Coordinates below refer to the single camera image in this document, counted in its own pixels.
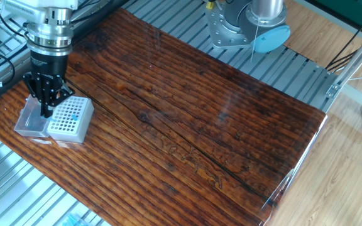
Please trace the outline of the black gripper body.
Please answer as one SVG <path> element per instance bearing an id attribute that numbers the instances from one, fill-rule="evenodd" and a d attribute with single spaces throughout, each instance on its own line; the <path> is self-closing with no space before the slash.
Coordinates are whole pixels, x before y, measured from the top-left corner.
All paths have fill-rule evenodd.
<path id="1" fill-rule="evenodd" d="M 68 65 L 68 55 L 50 56 L 42 55 L 35 51 L 30 51 L 31 57 L 31 75 L 32 79 L 56 81 L 61 79 L 61 83 L 65 83 L 65 74 Z"/>

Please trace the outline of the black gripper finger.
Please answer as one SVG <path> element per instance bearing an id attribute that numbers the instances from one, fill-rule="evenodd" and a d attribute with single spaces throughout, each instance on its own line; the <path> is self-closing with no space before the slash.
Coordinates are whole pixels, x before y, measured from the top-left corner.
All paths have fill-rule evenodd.
<path id="1" fill-rule="evenodd" d="M 75 90 L 70 88 L 64 82 L 58 90 L 49 94 L 47 99 L 47 117 L 51 117 L 53 115 L 54 108 L 60 105 L 63 101 L 67 100 L 70 96 L 74 95 L 74 93 Z"/>
<path id="2" fill-rule="evenodd" d="M 39 75 L 33 75 L 31 72 L 23 75 L 29 93 L 33 98 L 36 98 L 41 105 L 40 115 L 47 117 L 47 100 L 45 98 L 45 89 L 43 88 L 42 79 Z"/>

